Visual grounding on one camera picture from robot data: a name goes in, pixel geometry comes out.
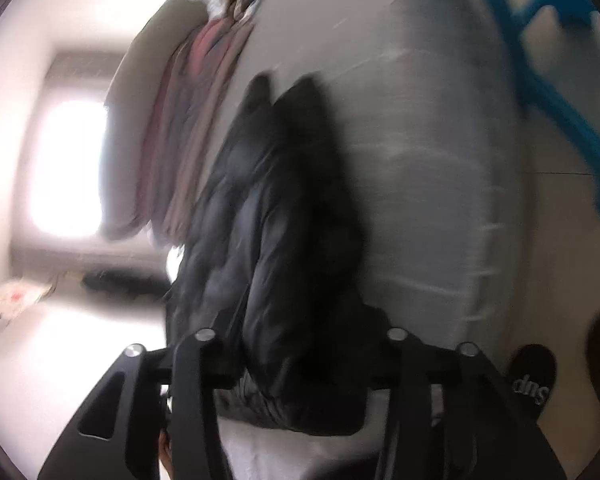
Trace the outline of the black puffer jacket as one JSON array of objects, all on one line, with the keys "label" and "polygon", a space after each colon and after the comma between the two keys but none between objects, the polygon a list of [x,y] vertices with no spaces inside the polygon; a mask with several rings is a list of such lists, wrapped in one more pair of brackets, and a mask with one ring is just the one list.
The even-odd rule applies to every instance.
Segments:
[{"label": "black puffer jacket", "polygon": [[360,292],[365,233],[317,80],[248,84],[193,210],[166,342],[214,330],[238,370],[218,413],[350,436],[364,425],[389,321]]}]

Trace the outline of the black slipper white lettering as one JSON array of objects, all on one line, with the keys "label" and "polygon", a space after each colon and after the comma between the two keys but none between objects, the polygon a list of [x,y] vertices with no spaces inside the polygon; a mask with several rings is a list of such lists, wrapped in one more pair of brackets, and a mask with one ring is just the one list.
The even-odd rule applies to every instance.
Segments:
[{"label": "black slipper white lettering", "polygon": [[521,414],[537,420],[556,384],[554,353],[542,344],[520,347],[508,363],[506,382]]}]

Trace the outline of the folded pink grey blankets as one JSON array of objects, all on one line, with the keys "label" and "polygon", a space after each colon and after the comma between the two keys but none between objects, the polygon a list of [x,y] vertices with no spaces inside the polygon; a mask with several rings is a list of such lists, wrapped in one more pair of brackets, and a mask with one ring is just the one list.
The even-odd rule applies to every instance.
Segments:
[{"label": "folded pink grey blankets", "polygon": [[211,129],[253,22],[215,18],[172,54],[143,147],[140,218],[159,246],[183,243]]}]

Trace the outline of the grey pillow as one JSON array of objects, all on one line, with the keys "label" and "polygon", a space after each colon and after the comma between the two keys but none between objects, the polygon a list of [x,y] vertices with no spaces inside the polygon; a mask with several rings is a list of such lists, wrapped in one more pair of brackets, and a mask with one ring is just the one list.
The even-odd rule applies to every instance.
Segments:
[{"label": "grey pillow", "polygon": [[134,236],[146,220],[146,153],[164,100],[168,69],[190,33],[208,22],[200,0],[166,0],[129,45],[108,88],[100,159],[100,232],[108,240]]}]

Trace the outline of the blue plastic rack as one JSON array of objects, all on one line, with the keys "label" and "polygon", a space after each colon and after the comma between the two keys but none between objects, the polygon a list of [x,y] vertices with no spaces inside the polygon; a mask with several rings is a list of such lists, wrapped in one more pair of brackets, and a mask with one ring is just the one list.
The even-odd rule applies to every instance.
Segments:
[{"label": "blue plastic rack", "polygon": [[486,0],[524,105],[562,130],[595,183],[600,215],[600,9],[593,0]]}]

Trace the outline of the white wall air conditioner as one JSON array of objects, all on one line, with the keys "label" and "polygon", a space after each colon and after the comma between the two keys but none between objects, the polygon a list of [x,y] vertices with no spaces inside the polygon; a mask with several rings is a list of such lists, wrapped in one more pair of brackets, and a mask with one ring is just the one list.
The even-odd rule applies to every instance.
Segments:
[{"label": "white wall air conditioner", "polygon": [[0,285],[0,333],[25,310],[52,296],[57,282],[10,280]]}]

